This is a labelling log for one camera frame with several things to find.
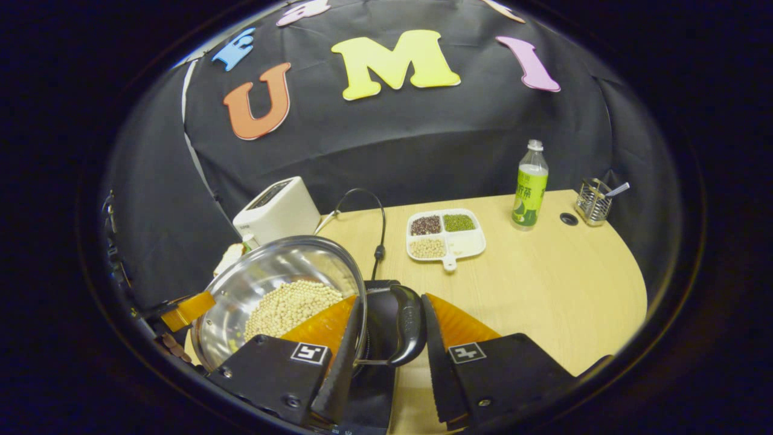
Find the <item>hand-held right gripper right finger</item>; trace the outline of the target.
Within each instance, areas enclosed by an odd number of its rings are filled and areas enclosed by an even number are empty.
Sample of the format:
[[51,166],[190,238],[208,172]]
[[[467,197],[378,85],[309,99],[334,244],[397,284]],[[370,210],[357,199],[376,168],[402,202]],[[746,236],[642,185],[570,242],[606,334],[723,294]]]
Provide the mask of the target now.
[[436,295],[422,303],[434,403],[448,430],[521,416],[576,382],[527,334],[499,334]]

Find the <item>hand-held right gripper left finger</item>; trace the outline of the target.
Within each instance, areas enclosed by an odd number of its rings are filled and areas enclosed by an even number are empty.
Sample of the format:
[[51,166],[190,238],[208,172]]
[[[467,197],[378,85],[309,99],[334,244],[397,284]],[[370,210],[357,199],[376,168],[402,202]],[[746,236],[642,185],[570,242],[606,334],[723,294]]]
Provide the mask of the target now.
[[287,340],[250,339],[209,380],[283,421],[329,428],[344,415],[361,325],[362,301],[353,295],[299,325]]

